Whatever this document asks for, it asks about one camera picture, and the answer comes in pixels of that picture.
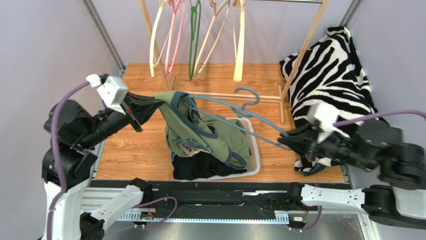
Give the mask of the pink plastic hanger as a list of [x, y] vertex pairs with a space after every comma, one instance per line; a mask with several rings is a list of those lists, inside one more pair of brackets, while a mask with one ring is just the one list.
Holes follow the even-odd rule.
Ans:
[[171, 7], [171, 21], [166, 42], [165, 73], [167, 76], [172, 74], [175, 61], [180, 48], [180, 41], [184, 27], [186, 15], [185, 0], [168, 0]]

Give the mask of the teal plastic hanger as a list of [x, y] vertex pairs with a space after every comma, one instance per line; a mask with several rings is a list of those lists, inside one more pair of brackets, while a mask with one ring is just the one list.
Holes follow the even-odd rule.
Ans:
[[267, 138], [265, 138], [265, 137], [263, 137], [263, 136], [261, 136], [261, 135], [259, 135], [257, 133], [251, 132], [249, 130], [243, 130], [242, 127], [239, 127], [239, 126], [237, 126], [235, 124], [231, 124], [231, 123], [227, 122], [226, 120], [220, 119], [219, 117], [217, 117], [217, 116], [215, 116], [213, 114], [210, 114], [210, 113], [208, 113], [208, 112], [206, 112], [204, 110], [201, 110], [200, 108], [198, 108], [198, 106], [196, 104], [196, 101], [195, 101], [195, 99], [201, 99], [201, 100], [206, 100], [206, 101], [210, 101], [210, 102], [214, 102], [214, 103], [218, 103], [218, 104], [227, 106], [227, 107], [229, 107], [231, 109], [231, 111], [234, 114], [236, 114], [236, 116], [238, 118], [247, 118], [247, 119], [249, 119], [249, 118], [255, 118], [255, 119], [258, 119], [262, 123], [270, 126], [271, 128], [275, 129], [276, 131], [278, 131], [278, 133], [280, 134], [280, 136], [283, 137], [285, 140], [289, 139], [290, 135], [288, 134], [287, 131], [283, 130], [281, 127], [279, 127], [275, 123], [273, 123], [270, 120], [268, 120], [268, 119], [266, 119], [266, 118], [258, 115], [257, 113], [254, 113], [254, 112], [246, 109], [247, 106], [255, 106], [258, 103], [260, 103], [261, 98], [260, 98], [260, 95], [258, 94], [257, 91], [255, 91], [254, 89], [252, 89], [250, 87], [246, 87], [246, 86], [237, 87], [235, 89], [235, 92], [239, 92], [239, 91], [248, 91], [248, 92], [250, 92], [252, 94], [252, 96], [254, 97], [254, 100], [247, 100], [246, 102], [244, 102], [242, 104], [242, 106], [238, 106], [238, 105], [230, 103], [230, 102], [228, 102], [226, 100], [221, 100], [221, 99], [218, 99], [218, 98], [215, 98], [215, 97], [210, 97], [210, 96], [201, 95], [201, 94], [192, 94], [192, 93], [188, 93], [188, 92], [184, 93], [183, 99], [188, 100], [189, 103], [186, 103], [185, 105], [189, 109], [191, 109], [191, 110], [193, 110], [193, 111], [195, 111], [197, 113], [202, 113], [205, 116], [209, 116], [209, 117], [211, 117], [211, 118], [213, 118], [215, 120], [218, 120], [218, 121], [220, 121], [220, 122], [222, 122], [224, 124], [227, 124], [227, 125], [229, 125], [229, 126], [231, 126], [233, 128], [239, 129], [239, 130], [241, 130], [241, 131], [243, 131], [243, 132], [245, 132], [245, 133], [247, 133], [249, 135], [252, 135], [252, 136], [254, 136], [254, 137], [258, 138], [258, 139], [261, 139], [261, 140], [263, 140], [263, 141], [265, 141], [267, 143], [270, 143], [270, 144], [272, 144], [272, 145], [274, 145], [274, 146], [276, 146], [276, 147], [278, 147], [280, 149], [283, 149], [285, 151], [295, 152], [295, 150], [292, 149], [292, 148], [290, 148], [290, 146], [288, 144], [283, 144], [283, 143], [281, 143], [279, 141], [272, 141], [272, 140], [269, 140], [269, 139], [267, 139]]

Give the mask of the black top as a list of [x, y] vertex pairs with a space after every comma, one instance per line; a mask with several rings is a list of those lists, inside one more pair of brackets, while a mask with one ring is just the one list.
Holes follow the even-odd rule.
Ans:
[[215, 176], [226, 177], [234, 174], [244, 174], [246, 169], [235, 169], [216, 159], [213, 155], [199, 152], [191, 157], [181, 157], [171, 154], [173, 178], [176, 180], [193, 181], [209, 179]]

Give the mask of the light wooden hanger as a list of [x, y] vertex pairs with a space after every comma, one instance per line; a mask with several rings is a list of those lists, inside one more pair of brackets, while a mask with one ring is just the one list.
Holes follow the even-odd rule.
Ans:
[[[243, 78], [243, 67], [244, 67], [244, 50], [245, 50], [245, 0], [235, 0], [232, 4], [234, 6], [233, 13], [233, 46], [234, 46], [234, 58], [235, 68], [233, 74], [233, 80], [235, 82], [241, 82]], [[236, 22], [237, 12], [239, 12], [239, 33], [237, 36]]]

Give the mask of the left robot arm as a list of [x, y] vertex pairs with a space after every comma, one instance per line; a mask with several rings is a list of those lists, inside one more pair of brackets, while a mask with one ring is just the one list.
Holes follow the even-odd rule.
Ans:
[[41, 170], [47, 200], [44, 240], [101, 240], [121, 215], [153, 200], [152, 185], [135, 178], [104, 205], [81, 211], [83, 194], [98, 160], [95, 146], [126, 126], [141, 132], [162, 104], [154, 97], [128, 93], [121, 103], [122, 113], [107, 108], [90, 115], [72, 99], [61, 100], [51, 109], [44, 124], [51, 134], [50, 149]]

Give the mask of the green plastic hanger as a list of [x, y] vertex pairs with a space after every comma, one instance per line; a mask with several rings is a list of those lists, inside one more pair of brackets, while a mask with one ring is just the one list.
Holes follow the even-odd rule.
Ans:
[[196, 56], [199, 42], [200, 32], [200, 15], [202, 4], [197, 0], [194, 5], [190, 1], [190, 45], [189, 45], [189, 62], [188, 62], [188, 79], [193, 80], [196, 64]]

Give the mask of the cream plastic hanger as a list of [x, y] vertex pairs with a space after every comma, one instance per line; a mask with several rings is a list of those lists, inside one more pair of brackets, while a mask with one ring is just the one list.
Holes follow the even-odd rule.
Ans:
[[149, 69], [150, 69], [150, 75], [151, 77], [155, 76], [155, 68], [158, 67], [160, 60], [161, 60], [161, 56], [163, 54], [164, 48], [165, 48], [165, 43], [163, 44], [162, 50], [159, 51], [158, 49], [158, 45], [156, 42], [156, 35], [157, 35], [157, 30], [158, 30], [158, 25], [163, 13], [163, 10], [165, 8], [165, 6], [168, 4], [168, 0], [160, 0], [159, 1], [159, 8], [156, 14], [156, 18], [154, 20], [154, 24], [152, 27], [152, 33], [151, 33], [151, 37], [150, 37], [150, 47], [149, 47], [149, 54], [150, 54], [150, 59], [149, 59]]

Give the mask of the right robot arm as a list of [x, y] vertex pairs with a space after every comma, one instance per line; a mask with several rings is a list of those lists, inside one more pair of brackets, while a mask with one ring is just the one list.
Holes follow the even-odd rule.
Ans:
[[380, 184], [337, 189], [291, 183], [286, 202], [296, 208], [323, 207], [354, 211], [376, 223], [409, 229], [426, 228], [426, 152], [403, 141], [401, 129], [367, 120], [350, 137], [335, 131], [319, 140], [318, 123], [281, 135], [278, 142], [312, 160], [325, 157], [366, 172], [379, 169]]

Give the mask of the olive green tank top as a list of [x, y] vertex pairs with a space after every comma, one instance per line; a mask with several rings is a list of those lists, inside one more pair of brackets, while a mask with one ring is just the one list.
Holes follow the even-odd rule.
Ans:
[[166, 144], [173, 153], [187, 158], [201, 151], [233, 169], [249, 167], [250, 144], [239, 119], [200, 114], [196, 101], [186, 92], [165, 91], [154, 97], [163, 101], [159, 110], [166, 122]]

